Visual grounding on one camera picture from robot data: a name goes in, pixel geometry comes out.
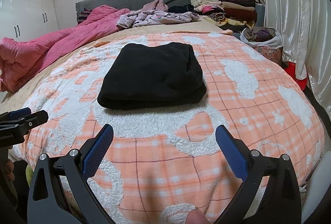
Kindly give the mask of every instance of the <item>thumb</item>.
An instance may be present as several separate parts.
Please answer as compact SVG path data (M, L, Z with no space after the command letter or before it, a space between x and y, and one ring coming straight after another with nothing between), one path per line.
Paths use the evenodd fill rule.
M206 219L204 213L198 207L195 207L188 213L185 224L210 224L210 222Z

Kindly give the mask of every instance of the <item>orange plaid blanket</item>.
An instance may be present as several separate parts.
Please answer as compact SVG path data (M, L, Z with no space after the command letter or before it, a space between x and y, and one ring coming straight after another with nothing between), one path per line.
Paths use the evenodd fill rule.
M208 88L198 104L117 111L97 103L103 78L124 45L170 42L194 48ZM114 141L88 183L118 224L184 223L195 206L216 220L241 184L216 144L215 129L221 124L265 156L289 154L299 184L324 145L322 124L293 79L254 49L220 33L97 43L53 70L24 106L50 116L15 147L32 167L41 153L64 155L105 123L113 126ZM63 184L69 189L65 179ZM264 180L259 197L265 186Z

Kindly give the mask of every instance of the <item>striped pillow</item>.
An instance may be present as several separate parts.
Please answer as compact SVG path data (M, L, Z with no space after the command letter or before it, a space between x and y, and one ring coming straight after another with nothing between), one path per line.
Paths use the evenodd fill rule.
M87 8L84 8L84 9L82 10L82 12L80 13L80 15L78 16L78 18L77 18L77 22L78 22L78 24L80 24L80 23L82 23L84 20L86 20L87 17L88 17L88 15L91 14L91 12L92 12L92 10L89 10L89 9L87 9Z

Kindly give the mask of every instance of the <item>curtain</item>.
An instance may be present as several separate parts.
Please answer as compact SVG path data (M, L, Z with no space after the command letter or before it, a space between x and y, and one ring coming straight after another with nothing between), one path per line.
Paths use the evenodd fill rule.
M283 61L296 63L296 78L309 75L312 92L331 118L330 0L261 0L264 25L283 38Z

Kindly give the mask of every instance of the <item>fingernail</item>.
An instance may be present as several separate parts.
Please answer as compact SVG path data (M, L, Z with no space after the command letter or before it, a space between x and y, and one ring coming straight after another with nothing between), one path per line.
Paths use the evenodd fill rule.
M205 214L198 207L195 207L195 209L199 213L199 215L205 217Z

